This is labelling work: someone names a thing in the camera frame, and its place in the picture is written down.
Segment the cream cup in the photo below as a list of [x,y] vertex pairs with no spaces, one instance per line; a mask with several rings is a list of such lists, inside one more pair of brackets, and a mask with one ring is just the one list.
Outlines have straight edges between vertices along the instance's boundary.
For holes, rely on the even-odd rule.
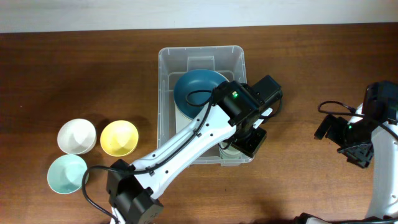
[[222,159],[239,159],[242,153],[232,146],[224,149],[224,147],[226,147],[227,145],[228,144],[226,142],[220,142],[219,145],[220,157]]

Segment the clear plastic storage bin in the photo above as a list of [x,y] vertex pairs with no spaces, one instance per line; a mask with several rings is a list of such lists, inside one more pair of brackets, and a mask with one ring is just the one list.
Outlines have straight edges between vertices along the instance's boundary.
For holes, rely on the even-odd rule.
[[207,69],[222,74],[230,82],[247,82],[244,51],[237,45],[167,47],[160,50],[158,63],[158,148],[176,134],[174,87],[182,75]]

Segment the yellow small bowl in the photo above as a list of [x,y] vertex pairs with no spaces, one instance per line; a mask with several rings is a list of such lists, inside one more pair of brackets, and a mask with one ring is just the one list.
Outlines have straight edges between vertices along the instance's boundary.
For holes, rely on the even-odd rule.
[[127,156],[137,147],[137,128],[125,120],[109,123],[102,131],[100,145],[105,153],[114,157]]

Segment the white small bowl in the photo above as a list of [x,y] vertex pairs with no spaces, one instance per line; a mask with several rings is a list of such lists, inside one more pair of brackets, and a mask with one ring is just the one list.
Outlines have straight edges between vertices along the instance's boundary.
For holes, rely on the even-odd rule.
[[59,130],[57,144],[66,154],[86,154],[96,144],[96,129],[86,119],[70,120]]

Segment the mint green small bowl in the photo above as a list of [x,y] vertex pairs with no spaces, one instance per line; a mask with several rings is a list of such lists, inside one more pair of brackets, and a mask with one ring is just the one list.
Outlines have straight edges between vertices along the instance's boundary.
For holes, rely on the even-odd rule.
[[86,162],[78,155],[60,156],[48,169],[48,185],[58,194],[74,193],[81,189],[82,178],[87,168]]

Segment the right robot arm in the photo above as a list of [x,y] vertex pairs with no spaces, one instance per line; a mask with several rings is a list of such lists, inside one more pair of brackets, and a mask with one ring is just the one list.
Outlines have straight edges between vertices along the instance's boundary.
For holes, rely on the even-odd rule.
[[397,223],[397,84],[372,83],[357,108],[326,111],[314,137],[339,145],[338,153],[360,168],[374,163],[372,199],[361,223]]

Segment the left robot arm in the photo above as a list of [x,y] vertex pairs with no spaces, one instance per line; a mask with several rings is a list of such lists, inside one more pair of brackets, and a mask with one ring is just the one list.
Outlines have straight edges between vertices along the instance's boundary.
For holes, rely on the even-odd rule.
[[280,85],[269,75],[253,86],[218,85],[205,108],[164,145],[131,164],[119,159],[111,165],[106,185],[111,223],[150,223],[162,211],[158,198],[174,178],[223,141],[254,157],[267,134],[259,125],[281,98]]

